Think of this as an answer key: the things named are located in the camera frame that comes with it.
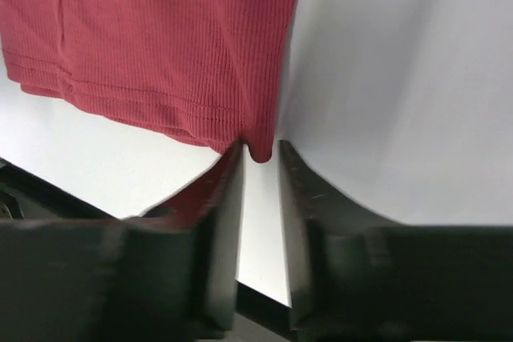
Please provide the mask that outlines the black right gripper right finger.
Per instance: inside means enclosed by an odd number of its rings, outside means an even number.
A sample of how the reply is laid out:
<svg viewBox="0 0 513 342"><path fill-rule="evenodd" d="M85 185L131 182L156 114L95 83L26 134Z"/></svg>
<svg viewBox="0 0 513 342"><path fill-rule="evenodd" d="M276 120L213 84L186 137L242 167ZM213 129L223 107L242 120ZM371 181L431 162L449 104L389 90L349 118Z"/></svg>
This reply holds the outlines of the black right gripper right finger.
<svg viewBox="0 0 513 342"><path fill-rule="evenodd" d="M282 140L280 190L300 341L509 341L510 227L416 226L356 203Z"/></svg>

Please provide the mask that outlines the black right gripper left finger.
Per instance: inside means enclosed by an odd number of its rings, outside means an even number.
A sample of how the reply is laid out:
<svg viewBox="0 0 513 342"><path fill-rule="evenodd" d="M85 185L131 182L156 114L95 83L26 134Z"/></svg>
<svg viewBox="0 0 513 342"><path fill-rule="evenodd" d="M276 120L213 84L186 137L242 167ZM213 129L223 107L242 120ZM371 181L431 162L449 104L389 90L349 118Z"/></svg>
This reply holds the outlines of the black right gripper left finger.
<svg viewBox="0 0 513 342"><path fill-rule="evenodd" d="M2 340L222 338L236 304L243 158L234 142L126 219L3 165Z"/></svg>

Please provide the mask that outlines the red tank top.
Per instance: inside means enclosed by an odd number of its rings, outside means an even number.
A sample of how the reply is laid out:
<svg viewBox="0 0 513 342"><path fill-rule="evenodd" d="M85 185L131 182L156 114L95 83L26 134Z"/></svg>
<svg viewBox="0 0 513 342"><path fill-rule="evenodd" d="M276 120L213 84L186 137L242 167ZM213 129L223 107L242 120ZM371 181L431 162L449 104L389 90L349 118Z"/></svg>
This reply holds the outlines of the red tank top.
<svg viewBox="0 0 513 342"><path fill-rule="evenodd" d="M295 3L1 0L2 53L28 94L264 163Z"/></svg>

